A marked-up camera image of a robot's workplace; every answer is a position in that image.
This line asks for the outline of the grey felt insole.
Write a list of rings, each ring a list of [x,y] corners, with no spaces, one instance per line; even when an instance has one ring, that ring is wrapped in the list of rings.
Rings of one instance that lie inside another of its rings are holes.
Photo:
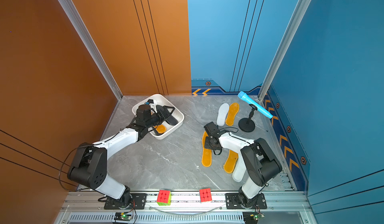
[[[169,124],[171,124],[172,126],[175,126],[179,123],[178,120],[173,116],[173,114],[171,116],[161,116],[161,119],[164,121],[167,118],[169,118]]]

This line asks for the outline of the white insole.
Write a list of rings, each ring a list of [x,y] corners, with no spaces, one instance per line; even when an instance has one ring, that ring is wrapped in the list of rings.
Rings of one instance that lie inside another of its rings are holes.
[[[218,110],[218,116],[217,116],[217,125],[219,127],[222,127],[226,123],[226,118],[229,112],[230,105],[228,103],[223,103]]]
[[[244,163],[244,160],[239,158],[237,160],[237,163],[235,165],[235,169],[232,172],[232,178],[235,182],[239,183],[243,180],[245,172],[246,172],[246,166]]]

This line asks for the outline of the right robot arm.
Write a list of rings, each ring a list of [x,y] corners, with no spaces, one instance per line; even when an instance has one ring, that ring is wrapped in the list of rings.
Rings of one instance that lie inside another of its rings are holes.
[[[283,170],[275,153],[263,138],[245,139],[229,130],[220,129],[213,122],[206,124],[204,129],[208,135],[205,148],[212,151],[228,149],[238,154],[232,178],[240,182],[248,173],[248,179],[239,189],[239,201],[246,209],[254,207],[261,190]]]

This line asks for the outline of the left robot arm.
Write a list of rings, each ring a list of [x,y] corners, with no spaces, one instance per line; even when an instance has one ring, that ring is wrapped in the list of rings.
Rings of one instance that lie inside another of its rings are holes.
[[[155,106],[149,103],[140,105],[126,128],[102,141],[79,145],[67,178],[115,200],[120,209],[126,209],[132,201],[130,188],[108,175],[108,159],[125,147],[143,139],[163,122],[171,126],[178,124],[177,119],[172,116],[175,109],[172,106]]]

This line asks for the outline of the white plastic storage box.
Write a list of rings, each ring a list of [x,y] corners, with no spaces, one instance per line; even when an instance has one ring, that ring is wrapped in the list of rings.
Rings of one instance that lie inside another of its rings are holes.
[[[139,132],[139,140],[150,133],[158,140],[169,136],[184,121],[184,114],[161,94],[154,94],[134,105],[134,119],[127,126]]]

